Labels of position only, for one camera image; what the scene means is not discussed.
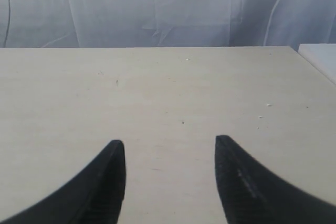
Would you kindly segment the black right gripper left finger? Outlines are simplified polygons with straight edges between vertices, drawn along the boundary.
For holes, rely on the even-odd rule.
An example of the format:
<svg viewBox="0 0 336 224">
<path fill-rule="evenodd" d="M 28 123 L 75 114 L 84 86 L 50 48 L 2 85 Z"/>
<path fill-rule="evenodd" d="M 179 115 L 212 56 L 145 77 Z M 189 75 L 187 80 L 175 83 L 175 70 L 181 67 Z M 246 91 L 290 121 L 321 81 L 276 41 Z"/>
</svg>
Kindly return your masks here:
<svg viewBox="0 0 336 224">
<path fill-rule="evenodd" d="M 3 223 L 117 223 L 125 186 L 124 144 L 113 140 L 74 178 Z"/>
</svg>

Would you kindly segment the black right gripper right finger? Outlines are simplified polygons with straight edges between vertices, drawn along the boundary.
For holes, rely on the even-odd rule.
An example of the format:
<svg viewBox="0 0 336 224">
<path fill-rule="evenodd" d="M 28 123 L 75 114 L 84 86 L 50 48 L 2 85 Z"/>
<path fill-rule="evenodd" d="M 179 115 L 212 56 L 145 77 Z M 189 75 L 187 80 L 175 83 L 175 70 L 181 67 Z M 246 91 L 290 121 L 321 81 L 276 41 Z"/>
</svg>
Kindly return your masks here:
<svg viewBox="0 0 336 224">
<path fill-rule="evenodd" d="M 335 205 L 283 180 L 228 135 L 216 137 L 214 163 L 228 223 L 335 223 Z"/>
</svg>

